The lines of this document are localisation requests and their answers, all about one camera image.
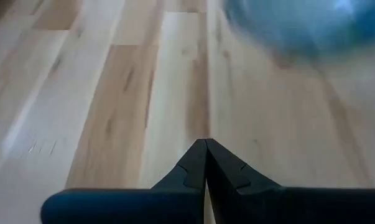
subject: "scratch on floor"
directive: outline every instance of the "scratch on floor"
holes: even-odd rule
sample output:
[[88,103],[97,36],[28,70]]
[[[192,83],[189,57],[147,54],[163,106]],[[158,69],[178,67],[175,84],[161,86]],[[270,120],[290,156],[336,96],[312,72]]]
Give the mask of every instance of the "scratch on floor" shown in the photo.
[[34,142],[34,144],[31,146],[31,148],[28,150],[28,152],[32,152],[32,150],[34,150],[36,145],[37,145],[37,141]]
[[55,141],[55,143],[53,144],[52,149],[50,150],[50,154],[49,154],[50,156],[53,154],[53,150],[55,150],[56,143],[57,143],[57,141]]

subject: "wood grain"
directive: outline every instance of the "wood grain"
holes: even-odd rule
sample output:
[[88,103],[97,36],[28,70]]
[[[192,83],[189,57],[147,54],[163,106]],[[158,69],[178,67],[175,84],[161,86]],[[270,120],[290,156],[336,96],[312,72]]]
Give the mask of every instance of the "wood grain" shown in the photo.
[[206,12],[206,0],[164,0],[169,12]]
[[[155,17],[162,16],[162,4],[160,0],[126,0],[113,44],[141,45],[150,26],[155,26]],[[154,38],[157,45],[158,32]]]
[[0,223],[64,187],[152,187],[206,137],[283,185],[375,187],[375,44],[283,67],[222,0],[3,6]]
[[161,28],[157,70],[153,82],[140,187],[152,187],[180,159],[195,138],[205,137],[206,122],[191,123],[192,116],[206,116],[206,95],[194,91],[205,84],[204,39],[200,16],[166,12]]
[[41,10],[31,14],[38,1],[15,0],[0,20],[0,66],[40,16]]
[[111,47],[67,187],[136,187],[156,48]]
[[279,68],[267,49],[230,31],[218,1],[210,4],[212,136],[280,184],[374,187],[373,161],[365,156],[371,146],[360,144],[348,107],[355,100],[339,93],[357,88],[348,84],[356,78],[345,76],[347,86],[338,89],[326,63]]
[[83,0],[54,0],[34,24],[35,29],[69,30]]
[[0,164],[65,40],[65,31],[30,31],[0,68]]
[[43,201],[65,186],[123,6],[84,4],[0,170],[0,223],[38,223]]

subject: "wooden floor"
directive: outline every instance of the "wooden floor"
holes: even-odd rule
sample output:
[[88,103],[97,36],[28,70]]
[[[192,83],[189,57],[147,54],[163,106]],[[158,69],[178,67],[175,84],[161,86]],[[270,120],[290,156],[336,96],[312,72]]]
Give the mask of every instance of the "wooden floor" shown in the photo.
[[207,137],[282,185],[375,187],[375,45],[268,55],[220,0],[0,2],[0,223],[64,188],[151,187]]

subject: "blurry blue object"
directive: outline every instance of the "blurry blue object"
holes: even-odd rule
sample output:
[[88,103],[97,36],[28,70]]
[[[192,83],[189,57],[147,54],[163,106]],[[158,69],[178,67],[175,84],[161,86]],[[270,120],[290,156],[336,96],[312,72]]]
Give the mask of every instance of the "blurry blue object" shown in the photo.
[[225,0],[230,25],[282,54],[317,57],[375,40],[375,0]]

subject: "black plastic object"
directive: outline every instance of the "black plastic object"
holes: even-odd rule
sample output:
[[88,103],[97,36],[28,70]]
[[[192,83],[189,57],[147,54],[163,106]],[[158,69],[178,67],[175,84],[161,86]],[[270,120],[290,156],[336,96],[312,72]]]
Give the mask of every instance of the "black plastic object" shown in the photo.
[[213,139],[199,139],[147,190],[65,190],[47,223],[203,223],[205,181],[217,223],[375,223],[375,189],[283,187]]

